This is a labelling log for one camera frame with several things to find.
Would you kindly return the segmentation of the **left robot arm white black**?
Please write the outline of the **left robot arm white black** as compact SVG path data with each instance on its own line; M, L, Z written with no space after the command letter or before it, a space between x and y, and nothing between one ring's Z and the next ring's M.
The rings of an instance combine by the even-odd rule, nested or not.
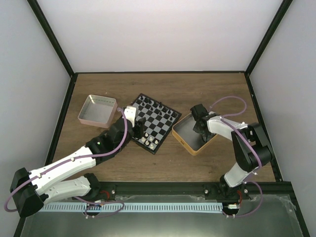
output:
M101 187L96 176L85 174L76 180L68 177L114 158L133 138L144 134L145 118L132 120L120 117L109 130L92 138L74 153L42 168L18 169L10 186L10 198L20 217L37 213L44 205L72 197L96 199Z

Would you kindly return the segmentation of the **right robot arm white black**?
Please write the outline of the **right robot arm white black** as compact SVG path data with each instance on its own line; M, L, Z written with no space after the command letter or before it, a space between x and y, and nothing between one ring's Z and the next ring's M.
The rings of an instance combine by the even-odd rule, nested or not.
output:
M232 198L245 179L275 159L271 143L259 123L234 122L207 111L202 104L193 106L190 111L195 121L193 131L200 135L203 143L215 135L232 141L236 162L220 178L219 192L223 198Z

